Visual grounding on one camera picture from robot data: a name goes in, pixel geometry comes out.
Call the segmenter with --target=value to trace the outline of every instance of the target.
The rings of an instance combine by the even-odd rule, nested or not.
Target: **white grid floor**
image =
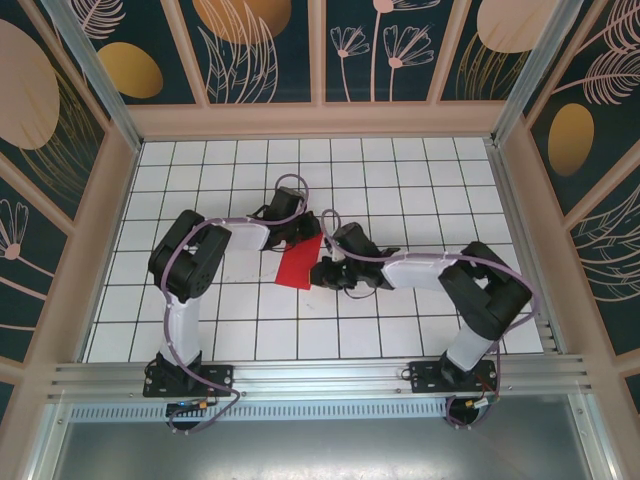
[[[153,246],[187,208],[205,217],[253,213],[271,200],[285,173],[309,183],[316,214],[335,208],[380,247],[454,251],[480,239],[519,270],[482,139],[146,143],[85,360],[151,360],[164,308],[146,273]],[[461,319],[444,293],[378,290],[353,300],[317,287],[276,285],[281,256],[225,256],[201,305],[205,360],[440,355],[459,330]],[[503,348],[542,352],[534,322],[510,332]]]

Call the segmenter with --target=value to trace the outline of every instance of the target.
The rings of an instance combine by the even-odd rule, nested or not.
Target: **metal plate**
[[[482,392],[482,384],[476,378],[480,376],[489,387],[496,389],[498,386],[496,366],[492,360],[480,360],[474,368],[474,375],[464,383],[455,387],[447,383],[439,373],[439,361],[411,362],[409,371],[411,391],[413,393],[459,393]]]

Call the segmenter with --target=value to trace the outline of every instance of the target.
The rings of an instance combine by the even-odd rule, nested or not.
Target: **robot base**
[[[211,383],[233,386],[232,365],[202,365],[200,354],[190,365],[189,370],[209,380]],[[195,381],[182,369],[165,360],[161,354],[156,357],[156,365],[145,369],[145,381],[142,396],[146,398],[185,398],[185,397],[229,397],[229,392],[210,391],[203,383]]]
[[[441,374],[440,360],[410,362],[408,376],[412,393],[481,393],[482,384],[478,375],[492,388],[497,387],[496,366],[492,360],[480,360],[471,374],[462,382],[451,385]]]

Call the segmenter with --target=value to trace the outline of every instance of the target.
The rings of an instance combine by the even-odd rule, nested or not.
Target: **gold circle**
[[[557,0],[483,0],[478,9],[478,37],[499,53],[535,47]]]
[[[150,98],[162,90],[162,72],[144,50],[130,43],[115,42],[98,51],[105,70],[120,93]]]
[[[568,177],[582,167],[594,132],[591,113],[582,105],[569,103],[556,113],[549,131],[549,163],[558,175]]]
[[[259,37],[249,33],[252,22],[245,3],[256,24],[261,18],[273,38],[282,33],[291,18],[291,0],[193,0],[200,20],[217,37],[230,43],[255,44]]]
[[[0,45],[0,137],[18,148],[40,148],[58,125],[56,72],[34,40],[4,20]]]

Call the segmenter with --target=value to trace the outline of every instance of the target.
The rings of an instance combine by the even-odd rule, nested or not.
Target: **red fabric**
[[[276,283],[285,287],[311,289],[309,275],[311,268],[318,263],[322,234],[299,243],[282,255]]]

